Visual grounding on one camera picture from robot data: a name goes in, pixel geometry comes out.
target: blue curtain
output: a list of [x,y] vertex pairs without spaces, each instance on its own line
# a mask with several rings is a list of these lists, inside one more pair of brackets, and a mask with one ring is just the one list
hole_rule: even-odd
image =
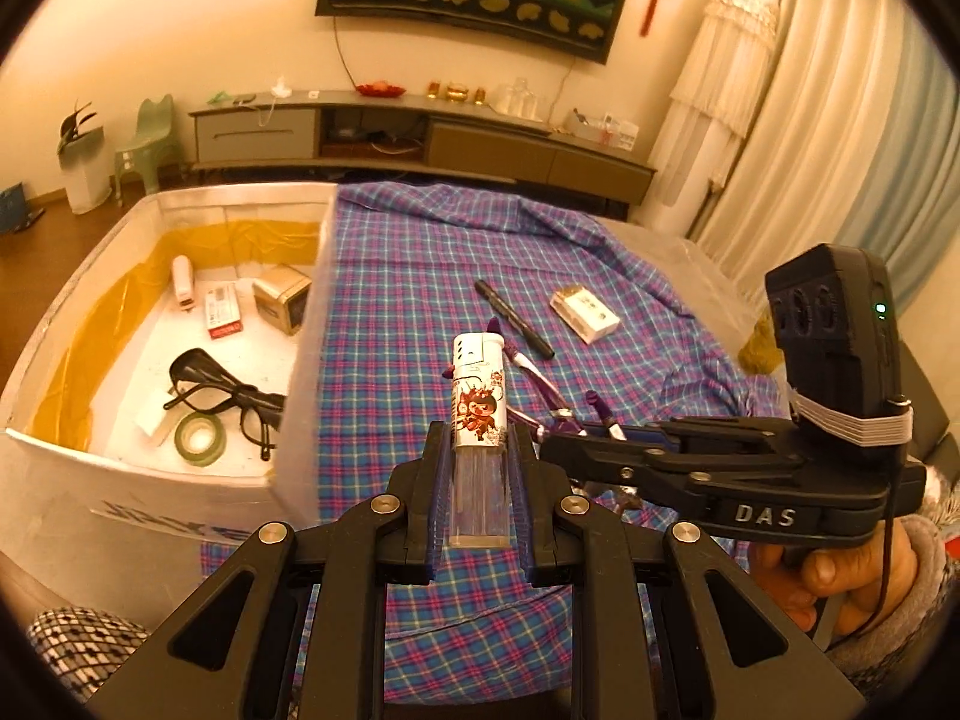
[[837,242],[880,255],[901,313],[960,227],[960,91],[907,12],[890,115]]

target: cabinet door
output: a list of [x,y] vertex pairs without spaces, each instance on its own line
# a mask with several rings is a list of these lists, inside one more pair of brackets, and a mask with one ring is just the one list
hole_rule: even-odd
[[653,178],[649,167],[560,146],[547,183],[631,204],[642,201]]
[[432,122],[426,164],[445,170],[544,184],[554,151],[554,146],[546,138],[468,124]]
[[317,156],[313,108],[224,111],[198,116],[196,122],[200,163],[282,162]]

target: curtain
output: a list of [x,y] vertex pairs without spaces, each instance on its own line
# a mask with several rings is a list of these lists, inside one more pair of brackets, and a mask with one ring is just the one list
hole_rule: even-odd
[[904,28],[893,107],[837,242],[887,263],[901,313],[960,226],[960,91],[912,13]]
[[763,276],[836,238],[877,153],[902,0],[779,0],[779,61],[726,190],[695,233],[755,308]]
[[648,162],[656,169],[630,221],[685,235],[723,187],[757,109],[776,42],[774,0],[710,0]]

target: red plate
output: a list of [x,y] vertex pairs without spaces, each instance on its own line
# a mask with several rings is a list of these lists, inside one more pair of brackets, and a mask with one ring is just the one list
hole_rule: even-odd
[[371,83],[364,83],[357,87],[357,91],[365,98],[398,98],[407,90],[402,86],[388,86],[386,89],[376,89]]

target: green tape roll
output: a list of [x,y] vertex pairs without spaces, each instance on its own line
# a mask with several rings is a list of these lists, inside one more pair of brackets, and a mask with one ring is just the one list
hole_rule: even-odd
[[212,466],[227,448],[227,431],[216,415],[189,413],[176,425],[174,446],[191,466]]

